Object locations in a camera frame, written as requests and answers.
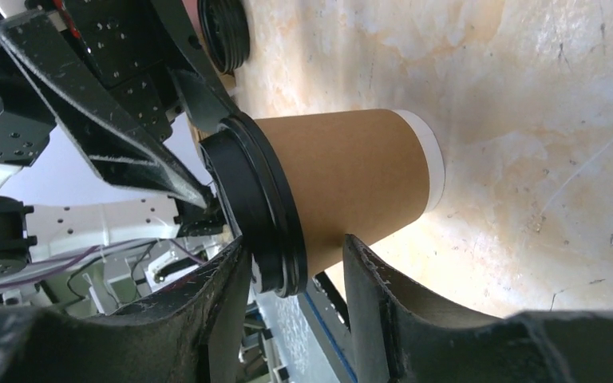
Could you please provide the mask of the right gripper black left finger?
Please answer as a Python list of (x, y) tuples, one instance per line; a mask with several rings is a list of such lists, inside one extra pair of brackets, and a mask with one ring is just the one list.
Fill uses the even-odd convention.
[(0, 382), (233, 382), (250, 285), (243, 240), (110, 315), (0, 308)]

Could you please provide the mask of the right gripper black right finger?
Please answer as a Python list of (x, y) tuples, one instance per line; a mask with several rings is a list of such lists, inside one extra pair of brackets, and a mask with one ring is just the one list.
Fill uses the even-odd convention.
[(613, 382), (613, 311), (524, 311), (496, 318), (448, 300), (343, 246), (360, 382)]

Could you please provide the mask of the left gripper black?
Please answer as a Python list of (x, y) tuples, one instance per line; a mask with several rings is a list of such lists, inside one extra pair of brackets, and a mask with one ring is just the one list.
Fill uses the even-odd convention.
[(32, 164), (61, 128), (97, 177), (207, 208), (165, 145), (184, 114), (240, 114), (182, 1), (0, 1), (0, 164)]

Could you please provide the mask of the brown paper coffee cup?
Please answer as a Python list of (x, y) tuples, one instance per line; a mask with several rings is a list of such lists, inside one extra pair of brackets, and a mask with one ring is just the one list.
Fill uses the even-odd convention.
[(258, 120), (289, 183), (306, 273), (339, 263), (346, 235), (376, 243), (433, 210), (445, 187), (437, 138), (400, 109)]

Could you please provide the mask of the black cup lid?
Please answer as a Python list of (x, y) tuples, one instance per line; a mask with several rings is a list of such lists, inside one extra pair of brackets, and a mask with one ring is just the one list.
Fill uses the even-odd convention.
[(275, 150), (247, 114), (223, 118), (200, 145), (232, 233), (251, 255), (259, 293), (302, 293), (309, 280), (302, 225)]

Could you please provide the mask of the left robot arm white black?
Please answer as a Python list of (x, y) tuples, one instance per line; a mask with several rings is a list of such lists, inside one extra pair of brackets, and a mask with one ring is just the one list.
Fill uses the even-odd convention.
[(78, 207), (0, 199), (0, 287), (68, 251), (174, 239), (218, 221), (211, 189), (165, 146), (185, 113), (214, 133), (239, 110), (196, 32), (201, 1), (0, 1), (0, 190), (61, 128), (95, 175), (147, 198)]

